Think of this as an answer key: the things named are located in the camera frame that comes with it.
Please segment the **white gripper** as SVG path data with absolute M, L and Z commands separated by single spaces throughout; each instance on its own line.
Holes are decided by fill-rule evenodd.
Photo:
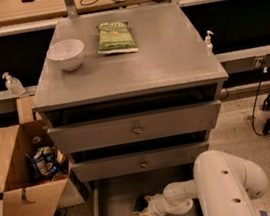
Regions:
M 140 212 L 139 216 L 166 216 L 168 211 L 166 210 L 167 204 L 165 197 L 162 194 L 145 195 L 144 197 L 149 202 L 149 212 Z

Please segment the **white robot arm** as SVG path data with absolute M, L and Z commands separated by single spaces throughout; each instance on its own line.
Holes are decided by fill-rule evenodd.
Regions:
M 194 200 L 203 216 L 268 216 L 253 202 L 266 193 L 268 178 L 252 162 L 222 151 L 209 150 L 197 157 L 191 180 L 171 182 L 162 193 L 136 199 L 138 216 L 187 214 Z

